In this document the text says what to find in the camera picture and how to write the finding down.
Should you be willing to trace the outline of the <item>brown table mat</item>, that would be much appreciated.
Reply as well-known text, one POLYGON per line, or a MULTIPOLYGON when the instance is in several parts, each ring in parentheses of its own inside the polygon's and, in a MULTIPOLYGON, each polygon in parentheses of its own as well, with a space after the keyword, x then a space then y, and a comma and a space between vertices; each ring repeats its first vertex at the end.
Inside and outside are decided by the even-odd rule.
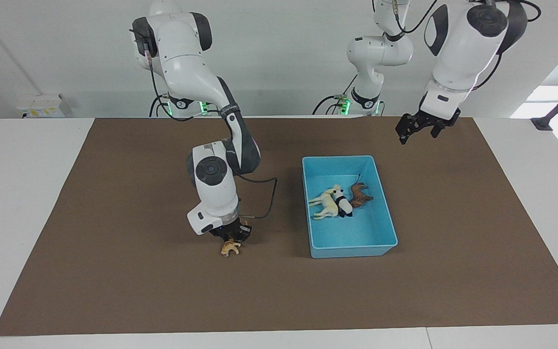
POLYGON ((475 122, 401 145, 394 118, 248 119, 278 177, 239 255, 198 236, 185 159, 224 123, 93 122, 0 336, 558 323, 558 265, 475 122), (310 256, 302 159, 370 155, 397 246, 310 256))

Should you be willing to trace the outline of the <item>brown lion toy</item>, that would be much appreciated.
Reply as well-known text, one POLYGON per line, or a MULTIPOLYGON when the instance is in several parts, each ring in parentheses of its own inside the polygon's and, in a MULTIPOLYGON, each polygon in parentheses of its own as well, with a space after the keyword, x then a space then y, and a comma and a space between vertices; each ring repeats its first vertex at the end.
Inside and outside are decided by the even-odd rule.
POLYGON ((363 206, 366 202, 374 200, 373 196, 369 196, 363 192, 368 186, 360 181, 361 173, 358 174, 357 180, 350 186, 352 193, 352 198, 350 199, 350 204, 353 208, 359 208, 363 206))

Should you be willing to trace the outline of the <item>orange tiger toy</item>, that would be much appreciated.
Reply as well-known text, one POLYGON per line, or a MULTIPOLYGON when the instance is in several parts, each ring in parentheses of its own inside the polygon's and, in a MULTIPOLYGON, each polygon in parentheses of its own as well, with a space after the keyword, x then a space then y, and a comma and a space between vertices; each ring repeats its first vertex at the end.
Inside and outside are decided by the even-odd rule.
POLYGON ((223 243, 223 247, 221 248, 221 252, 220 254, 224 257, 229 257, 230 256, 230 252, 235 252, 235 254, 239 254, 239 250, 238 248, 241 247, 242 243, 239 242, 228 242, 228 243, 223 243))

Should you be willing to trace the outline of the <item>black white panda toy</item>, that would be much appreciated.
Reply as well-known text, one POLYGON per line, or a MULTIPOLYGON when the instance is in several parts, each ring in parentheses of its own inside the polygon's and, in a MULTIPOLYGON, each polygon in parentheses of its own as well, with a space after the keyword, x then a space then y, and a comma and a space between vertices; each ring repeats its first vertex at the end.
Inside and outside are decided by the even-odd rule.
POLYGON ((338 207, 338 215, 340 217, 352 217, 354 216, 354 208, 350 201, 348 201, 347 197, 344 195, 344 190, 334 189, 333 190, 333 197, 335 200, 335 204, 338 207))

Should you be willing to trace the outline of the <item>blue plastic storage box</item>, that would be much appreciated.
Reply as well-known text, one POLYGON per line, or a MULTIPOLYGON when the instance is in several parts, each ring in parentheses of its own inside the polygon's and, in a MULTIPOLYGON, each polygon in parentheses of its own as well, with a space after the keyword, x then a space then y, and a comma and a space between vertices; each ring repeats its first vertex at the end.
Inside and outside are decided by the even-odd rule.
POLYGON ((303 157, 302 177, 312 258, 381 256, 396 247, 396 230, 372 156, 303 157), (337 215, 315 221, 313 214, 321 212, 323 206, 310 207, 308 201, 334 185, 341 186, 350 201, 350 186, 359 173, 360 181, 368 186, 363 192, 374 200, 354 208, 352 217, 337 215))

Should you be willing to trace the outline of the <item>white wall socket box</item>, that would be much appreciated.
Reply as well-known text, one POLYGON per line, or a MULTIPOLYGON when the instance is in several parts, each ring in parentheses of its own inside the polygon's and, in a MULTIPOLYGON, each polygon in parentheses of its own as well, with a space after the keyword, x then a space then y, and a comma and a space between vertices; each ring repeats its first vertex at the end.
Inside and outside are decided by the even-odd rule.
POLYGON ((22 118, 71 118, 73 111, 62 94, 17 94, 22 118))

